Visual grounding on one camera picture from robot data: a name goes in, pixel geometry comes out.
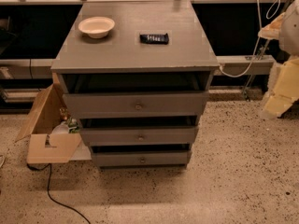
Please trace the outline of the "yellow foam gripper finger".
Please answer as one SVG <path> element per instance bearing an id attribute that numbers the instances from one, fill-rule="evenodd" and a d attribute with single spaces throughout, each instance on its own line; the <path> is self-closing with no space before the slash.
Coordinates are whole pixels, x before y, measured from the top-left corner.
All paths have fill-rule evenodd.
<path id="1" fill-rule="evenodd" d="M 260 117 L 279 118 L 299 100 L 299 58 L 291 56 L 285 63 L 274 63 L 267 87 L 268 91 L 261 102 Z"/>

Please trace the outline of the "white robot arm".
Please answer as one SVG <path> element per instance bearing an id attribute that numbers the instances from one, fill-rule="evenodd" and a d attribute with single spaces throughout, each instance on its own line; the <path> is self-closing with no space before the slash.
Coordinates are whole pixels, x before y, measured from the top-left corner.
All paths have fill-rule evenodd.
<path id="1" fill-rule="evenodd" d="M 262 28 L 258 37 L 276 39 L 279 48 L 290 55 L 283 64 L 273 64 L 262 100 L 261 118 L 275 119 L 299 100 L 299 0 Z"/>

